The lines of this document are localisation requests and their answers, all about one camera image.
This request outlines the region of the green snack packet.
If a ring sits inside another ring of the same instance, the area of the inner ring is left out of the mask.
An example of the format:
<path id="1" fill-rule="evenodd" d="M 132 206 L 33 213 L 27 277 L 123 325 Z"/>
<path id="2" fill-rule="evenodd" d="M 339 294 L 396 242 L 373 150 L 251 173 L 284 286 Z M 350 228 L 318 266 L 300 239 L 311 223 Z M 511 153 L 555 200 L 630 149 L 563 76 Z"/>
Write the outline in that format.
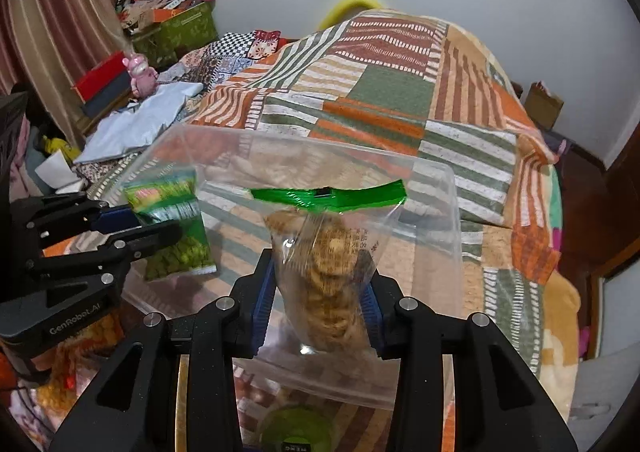
<path id="1" fill-rule="evenodd" d="M 124 186 L 124 197 L 142 226 L 171 228 L 167 243 L 145 258 L 146 282 L 217 270 L 196 196 L 194 168 L 137 178 Z"/>

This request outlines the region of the green jelly cup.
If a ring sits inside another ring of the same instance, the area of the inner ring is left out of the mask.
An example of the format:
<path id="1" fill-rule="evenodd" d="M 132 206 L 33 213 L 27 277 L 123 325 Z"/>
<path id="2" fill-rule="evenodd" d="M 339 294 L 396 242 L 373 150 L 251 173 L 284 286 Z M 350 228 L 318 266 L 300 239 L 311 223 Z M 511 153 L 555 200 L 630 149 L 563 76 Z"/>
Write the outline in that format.
<path id="1" fill-rule="evenodd" d="M 331 452 L 333 424 L 311 406 L 284 406 L 272 411 L 259 427 L 262 451 Z"/>

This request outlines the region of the clear bag of round cookies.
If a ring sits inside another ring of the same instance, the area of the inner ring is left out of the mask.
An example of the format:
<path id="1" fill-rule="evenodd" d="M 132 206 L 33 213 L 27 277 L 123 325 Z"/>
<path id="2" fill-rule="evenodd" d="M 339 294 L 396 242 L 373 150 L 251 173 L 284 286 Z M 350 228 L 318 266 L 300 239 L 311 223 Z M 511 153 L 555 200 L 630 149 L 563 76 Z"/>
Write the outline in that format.
<path id="1" fill-rule="evenodd" d="M 369 347 L 361 298 L 407 201 L 400 180 L 361 189 L 250 190 L 270 233 L 293 331 L 318 352 Z"/>

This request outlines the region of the red flat box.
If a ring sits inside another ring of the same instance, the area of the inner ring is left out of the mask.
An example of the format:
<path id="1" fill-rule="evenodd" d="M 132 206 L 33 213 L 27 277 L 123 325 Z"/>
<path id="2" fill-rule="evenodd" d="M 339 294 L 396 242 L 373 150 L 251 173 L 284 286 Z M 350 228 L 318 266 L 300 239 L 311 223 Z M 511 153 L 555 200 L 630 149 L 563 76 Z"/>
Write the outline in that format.
<path id="1" fill-rule="evenodd" d="M 80 100 L 86 103 L 126 71 L 125 65 L 122 63 L 124 59 L 125 53 L 116 51 L 85 75 L 82 75 L 73 86 L 73 90 L 76 91 Z"/>

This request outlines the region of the pink plush toy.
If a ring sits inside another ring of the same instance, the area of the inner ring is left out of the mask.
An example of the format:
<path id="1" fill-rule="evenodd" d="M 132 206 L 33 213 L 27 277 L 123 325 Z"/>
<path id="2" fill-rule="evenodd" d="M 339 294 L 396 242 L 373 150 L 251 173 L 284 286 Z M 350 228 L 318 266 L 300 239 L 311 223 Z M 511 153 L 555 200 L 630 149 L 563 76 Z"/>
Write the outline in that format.
<path id="1" fill-rule="evenodd" d="M 122 65 L 130 77 L 130 87 L 135 98 L 145 99 L 154 94 L 158 74 L 144 54 L 131 53 L 130 56 L 124 56 Z"/>

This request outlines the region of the striped curtain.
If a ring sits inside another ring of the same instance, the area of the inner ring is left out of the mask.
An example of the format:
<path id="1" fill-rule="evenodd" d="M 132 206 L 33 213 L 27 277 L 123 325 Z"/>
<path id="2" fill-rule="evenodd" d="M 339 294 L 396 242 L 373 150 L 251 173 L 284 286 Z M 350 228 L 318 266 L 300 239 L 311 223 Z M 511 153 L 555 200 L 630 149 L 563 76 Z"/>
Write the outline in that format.
<path id="1" fill-rule="evenodd" d="M 1 0 L 1 91 L 18 82 L 35 92 L 65 138 L 84 143 L 74 86 L 128 42 L 115 0 Z"/>

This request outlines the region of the green cardboard box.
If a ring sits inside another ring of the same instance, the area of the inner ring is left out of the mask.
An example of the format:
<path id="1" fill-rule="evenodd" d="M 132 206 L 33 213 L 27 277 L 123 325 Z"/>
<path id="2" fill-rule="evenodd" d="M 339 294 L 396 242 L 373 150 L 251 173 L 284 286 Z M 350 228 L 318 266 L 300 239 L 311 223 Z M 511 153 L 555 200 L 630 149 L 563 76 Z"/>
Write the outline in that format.
<path id="1" fill-rule="evenodd" d="M 217 38 L 212 5 L 205 1 L 140 30 L 131 43 L 135 53 L 143 54 L 153 68 L 161 70 Z"/>

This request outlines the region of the clear plastic storage bin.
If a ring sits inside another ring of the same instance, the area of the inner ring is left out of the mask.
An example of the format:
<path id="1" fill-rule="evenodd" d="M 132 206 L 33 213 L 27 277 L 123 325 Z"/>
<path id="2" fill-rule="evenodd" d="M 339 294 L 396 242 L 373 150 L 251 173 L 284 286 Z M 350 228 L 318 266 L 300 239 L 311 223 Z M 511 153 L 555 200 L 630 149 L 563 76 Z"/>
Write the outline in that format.
<path id="1" fill-rule="evenodd" d="M 170 318 L 229 293 L 260 258 L 279 283 L 264 344 L 248 372 L 316 396 L 388 409 L 399 364 L 369 344 L 359 295 L 376 276 L 437 312 L 461 311 L 461 233 L 454 173 L 444 165 L 346 144 L 267 131 L 177 125 L 99 190 L 113 204 L 129 183 L 180 168 L 195 193 L 216 270 L 149 280 L 135 264 L 128 302 Z M 362 189 L 401 181 L 398 206 L 305 212 L 254 198 L 256 189 Z"/>

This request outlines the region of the checkered patchwork quilt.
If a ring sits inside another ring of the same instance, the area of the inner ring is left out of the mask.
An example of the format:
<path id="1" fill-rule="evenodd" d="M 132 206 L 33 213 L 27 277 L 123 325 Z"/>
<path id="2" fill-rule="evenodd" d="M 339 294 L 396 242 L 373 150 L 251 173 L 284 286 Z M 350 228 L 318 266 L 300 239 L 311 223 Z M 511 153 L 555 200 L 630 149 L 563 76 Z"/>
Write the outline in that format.
<path id="1" fill-rule="evenodd" d="M 236 73 L 276 53 L 289 42 L 289 39 L 281 36 L 280 30 L 227 33 L 185 54 L 160 73 L 158 82 L 199 82 L 204 91 L 210 91 Z"/>

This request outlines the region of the brown paper bag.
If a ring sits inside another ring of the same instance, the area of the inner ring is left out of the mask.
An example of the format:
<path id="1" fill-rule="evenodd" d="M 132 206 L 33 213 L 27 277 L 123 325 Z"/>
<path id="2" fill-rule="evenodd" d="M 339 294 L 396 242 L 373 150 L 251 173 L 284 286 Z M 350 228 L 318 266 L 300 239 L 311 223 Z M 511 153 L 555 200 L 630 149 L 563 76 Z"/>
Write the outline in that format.
<path id="1" fill-rule="evenodd" d="M 528 116 L 545 130 L 551 130 L 558 120 L 564 100 L 551 92 L 544 82 L 533 82 L 528 90 L 524 108 Z"/>

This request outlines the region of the striped patchwork blanket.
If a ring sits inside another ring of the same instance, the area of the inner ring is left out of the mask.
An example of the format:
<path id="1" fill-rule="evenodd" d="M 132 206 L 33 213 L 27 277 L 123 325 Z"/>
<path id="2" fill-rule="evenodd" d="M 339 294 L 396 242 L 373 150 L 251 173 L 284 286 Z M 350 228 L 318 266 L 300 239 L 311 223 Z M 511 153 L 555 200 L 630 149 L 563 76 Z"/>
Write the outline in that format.
<path id="1" fill-rule="evenodd" d="M 570 412 L 579 297 L 556 268 L 558 158 L 474 35 L 429 16 L 361 12 L 202 90 L 188 111 L 171 127 L 262 130 L 449 167 L 462 256 L 455 316 L 486 313 Z"/>

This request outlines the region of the yellow curved headboard tube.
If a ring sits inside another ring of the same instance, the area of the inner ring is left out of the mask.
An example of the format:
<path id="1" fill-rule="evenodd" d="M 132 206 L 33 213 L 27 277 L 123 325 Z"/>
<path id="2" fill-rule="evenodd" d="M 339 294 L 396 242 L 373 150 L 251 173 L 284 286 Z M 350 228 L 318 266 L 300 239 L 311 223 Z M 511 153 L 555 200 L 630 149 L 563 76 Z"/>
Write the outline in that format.
<path id="1" fill-rule="evenodd" d="M 340 0 L 321 20 L 318 30 L 326 30 L 340 24 L 358 12 L 381 9 L 382 7 L 383 5 L 378 0 Z"/>

